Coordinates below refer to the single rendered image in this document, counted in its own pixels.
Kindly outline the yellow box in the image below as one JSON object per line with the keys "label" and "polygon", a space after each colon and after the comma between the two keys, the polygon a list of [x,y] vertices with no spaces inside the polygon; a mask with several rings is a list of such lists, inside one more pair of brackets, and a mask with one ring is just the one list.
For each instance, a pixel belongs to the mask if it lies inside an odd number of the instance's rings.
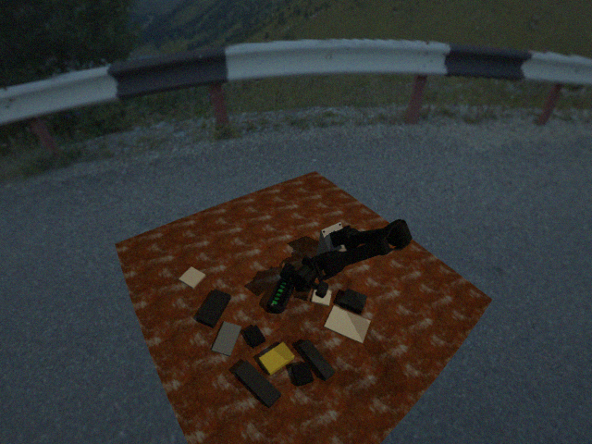
{"label": "yellow box", "polygon": [[291,353],[285,342],[281,342],[277,347],[259,358],[260,363],[265,368],[267,373],[271,376],[281,367],[289,364],[294,359],[294,354]]}

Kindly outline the dark grey controller unit with green rocker switches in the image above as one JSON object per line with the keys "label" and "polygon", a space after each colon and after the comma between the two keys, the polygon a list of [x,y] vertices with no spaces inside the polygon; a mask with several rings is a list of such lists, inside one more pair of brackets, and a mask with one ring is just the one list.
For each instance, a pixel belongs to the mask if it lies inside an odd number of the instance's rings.
{"label": "dark grey controller unit with green rocker switches", "polygon": [[291,279],[281,277],[267,303],[268,309],[274,314],[282,313],[286,308],[294,287]]}

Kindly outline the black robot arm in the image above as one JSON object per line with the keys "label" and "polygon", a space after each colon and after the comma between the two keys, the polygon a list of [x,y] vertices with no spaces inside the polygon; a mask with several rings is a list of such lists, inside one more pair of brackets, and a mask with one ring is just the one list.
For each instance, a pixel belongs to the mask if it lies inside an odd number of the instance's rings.
{"label": "black robot arm", "polygon": [[[321,253],[310,258],[304,256],[303,267],[291,275],[291,281],[298,289],[303,289],[314,278],[328,280],[337,275],[346,265],[351,265],[391,251],[401,251],[410,244],[412,235],[405,220],[397,219],[381,229],[358,231],[347,226],[330,233],[333,247],[343,245],[346,252]],[[363,246],[358,247],[361,244]],[[389,244],[396,246],[390,248]],[[325,270],[326,275],[322,270]]]}

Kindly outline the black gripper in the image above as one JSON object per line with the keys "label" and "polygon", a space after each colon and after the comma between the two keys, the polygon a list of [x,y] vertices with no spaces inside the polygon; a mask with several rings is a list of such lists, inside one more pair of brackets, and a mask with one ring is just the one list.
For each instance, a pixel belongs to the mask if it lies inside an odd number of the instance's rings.
{"label": "black gripper", "polygon": [[[280,272],[280,276],[282,278],[285,279],[290,279],[291,275],[297,271],[294,270],[295,266],[286,263],[282,269],[282,271]],[[315,283],[315,279],[316,277],[308,284],[306,285],[303,289],[298,289],[295,286],[295,289],[297,292],[310,292],[311,289],[317,290],[317,292],[315,293],[318,297],[320,298],[324,298],[327,294],[327,289],[328,289],[328,284],[325,281],[319,281],[319,284]]]}

